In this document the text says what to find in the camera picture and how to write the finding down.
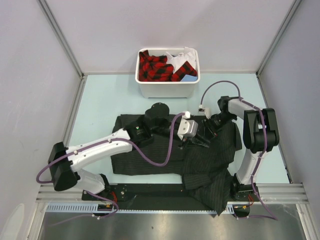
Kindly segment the dark pinstriped long sleeve shirt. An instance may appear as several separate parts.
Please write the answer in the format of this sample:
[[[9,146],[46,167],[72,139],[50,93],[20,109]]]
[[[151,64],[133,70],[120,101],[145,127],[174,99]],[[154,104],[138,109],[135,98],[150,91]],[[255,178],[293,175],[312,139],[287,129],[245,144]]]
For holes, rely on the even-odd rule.
[[[242,149],[237,124],[227,122],[209,147],[188,145],[180,149],[180,144],[178,138],[173,140],[171,155],[164,167],[148,163],[137,150],[114,155],[111,157],[113,173],[129,176],[178,174],[191,197],[220,215],[227,206],[233,179],[228,167],[235,153]]]

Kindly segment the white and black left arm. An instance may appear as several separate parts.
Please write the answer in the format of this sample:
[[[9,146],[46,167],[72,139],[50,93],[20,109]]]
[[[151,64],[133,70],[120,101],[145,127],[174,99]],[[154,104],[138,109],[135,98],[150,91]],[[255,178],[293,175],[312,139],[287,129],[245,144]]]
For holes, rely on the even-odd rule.
[[[152,161],[141,150],[154,142],[155,134],[168,136],[169,139],[163,163]],[[106,176],[86,171],[86,166],[105,157],[137,151],[149,164],[164,167],[171,157],[174,138],[179,139],[183,146],[191,144],[207,148],[210,144],[189,111],[170,118],[169,107],[157,102],[135,121],[109,136],[76,146],[65,146],[63,142],[58,142],[48,159],[53,188],[57,192],[77,188],[105,200],[111,193]]]

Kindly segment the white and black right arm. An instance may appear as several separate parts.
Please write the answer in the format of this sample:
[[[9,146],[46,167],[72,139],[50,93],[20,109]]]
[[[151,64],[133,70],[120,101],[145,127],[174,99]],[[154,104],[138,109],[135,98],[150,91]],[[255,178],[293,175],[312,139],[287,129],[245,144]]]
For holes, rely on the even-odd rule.
[[[205,110],[202,121],[206,134],[217,137],[218,131],[232,120],[243,120],[243,144],[246,148],[239,170],[230,184],[230,196],[236,201],[244,201],[254,194],[256,173],[266,153],[280,142],[276,112],[273,108],[259,108],[242,98],[222,96],[218,100],[220,113],[210,116]]]

